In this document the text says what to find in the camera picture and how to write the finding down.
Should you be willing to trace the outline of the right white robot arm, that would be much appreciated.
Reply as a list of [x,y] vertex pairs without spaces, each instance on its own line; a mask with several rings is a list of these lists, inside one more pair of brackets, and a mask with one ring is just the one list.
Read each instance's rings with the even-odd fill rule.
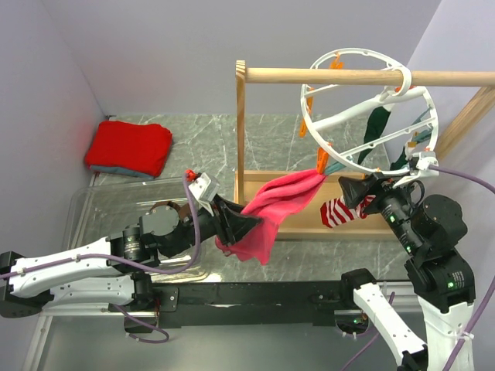
[[355,207],[371,196],[365,213],[382,215],[408,253],[405,270],[422,309],[427,339],[403,322],[364,268],[342,275],[342,304],[364,311],[399,370],[472,370],[472,330],[494,289],[480,306],[474,305],[473,269],[456,249],[468,231],[461,205],[439,194],[413,203],[410,186],[380,172],[361,180],[341,177],[339,184],[346,206]]

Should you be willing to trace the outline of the white round clip hanger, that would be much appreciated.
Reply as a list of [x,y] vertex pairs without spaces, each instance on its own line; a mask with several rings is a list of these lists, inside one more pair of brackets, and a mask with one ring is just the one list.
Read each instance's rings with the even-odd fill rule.
[[[316,141],[319,147],[323,148],[329,154],[327,165],[333,162],[340,162],[346,165],[347,168],[366,175],[381,172],[388,178],[401,178],[405,174],[404,169],[391,171],[390,169],[382,170],[379,168],[369,168],[364,165],[364,160],[376,147],[401,137],[406,138],[403,148],[405,148],[407,160],[409,160],[414,153],[421,151],[435,152],[435,146],[439,136],[439,118],[432,96],[426,87],[415,86],[412,83],[411,71],[402,63],[399,63],[397,60],[394,60],[382,53],[369,49],[336,49],[318,58],[315,62],[313,62],[310,68],[312,70],[318,70],[322,66],[328,66],[331,70],[341,70],[343,69],[343,61],[341,60],[343,56],[363,56],[377,60],[383,63],[384,68],[382,70],[384,72],[395,71],[401,73],[403,81],[399,87],[388,85],[371,99],[355,104],[338,114],[334,114],[330,117],[322,118],[316,121],[312,119],[312,114],[308,115],[307,113],[306,99],[308,97],[313,97],[314,100],[316,95],[338,89],[341,85],[338,83],[330,83],[327,85],[322,84],[320,87],[315,88],[311,87],[308,83],[304,83],[300,90],[300,101],[302,117],[305,118],[307,125],[306,134],[311,134],[312,138]],[[417,98],[423,99],[425,103],[425,111],[423,111],[412,123],[406,124],[404,128],[391,132],[390,134],[384,134],[383,132],[381,137],[375,141],[364,144],[363,140],[362,145],[338,152],[332,148],[332,145],[329,142],[324,140],[321,134],[323,130],[345,124],[355,117],[364,114],[368,114],[370,116],[370,113],[374,108],[393,105],[394,109],[399,104],[406,103]],[[421,132],[428,128],[432,130],[431,137],[428,141],[424,141],[415,147],[408,146],[409,141],[415,132]]]

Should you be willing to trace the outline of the pink sock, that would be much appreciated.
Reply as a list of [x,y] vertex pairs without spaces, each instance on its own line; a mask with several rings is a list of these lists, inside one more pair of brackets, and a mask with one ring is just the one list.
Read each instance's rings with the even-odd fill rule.
[[242,211],[244,215],[261,217],[261,224],[232,246],[224,246],[216,239],[216,247],[226,256],[234,255],[240,261],[254,258],[266,265],[282,222],[305,209],[325,180],[326,176],[313,168],[266,183]]

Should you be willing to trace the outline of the red white striped sock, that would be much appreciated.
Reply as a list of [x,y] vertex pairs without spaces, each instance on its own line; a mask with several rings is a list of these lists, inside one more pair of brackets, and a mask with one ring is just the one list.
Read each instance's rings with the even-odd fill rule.
[[319,209],[321,222],[324,226],[334,229],[354,220],[366,219],[367,214],[364,209],[370,205],[374,198],[374,195],[366,196],[354,208],[350,208],[345,204],[343,196],[324,202]]

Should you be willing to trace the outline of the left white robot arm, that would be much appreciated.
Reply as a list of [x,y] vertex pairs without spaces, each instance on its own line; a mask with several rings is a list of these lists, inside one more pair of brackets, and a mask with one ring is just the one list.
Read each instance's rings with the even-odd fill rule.
[[155,300],[151,274],[178,274],[166,267],[204,240],[217,237],[231,246],[242,241],[261,218],[214,196],[211,209],[167,201],[156,203],[136,224],[82,247],[44,257],[1,255],[1,316],[23,318],[61,305],[107,303],[144,311]]

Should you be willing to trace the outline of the dark green sock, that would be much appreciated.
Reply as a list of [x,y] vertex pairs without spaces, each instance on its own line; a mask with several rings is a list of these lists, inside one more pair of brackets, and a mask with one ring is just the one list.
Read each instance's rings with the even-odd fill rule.
[[393,109],[393,105],[374,108],[367,120],[364,134],[364,144],[375,141],[381,137],[388,123]]
[[402,148],[402,152],[401,154],[399,155],[399,157],[390,164],[390,170],[391,171],[398,171],[398,170],[401,170],[403,168],[407,168],[408,167],[408,160],[407,160],[407,156],[406,156],[406,151],[405,151],[405,148]]

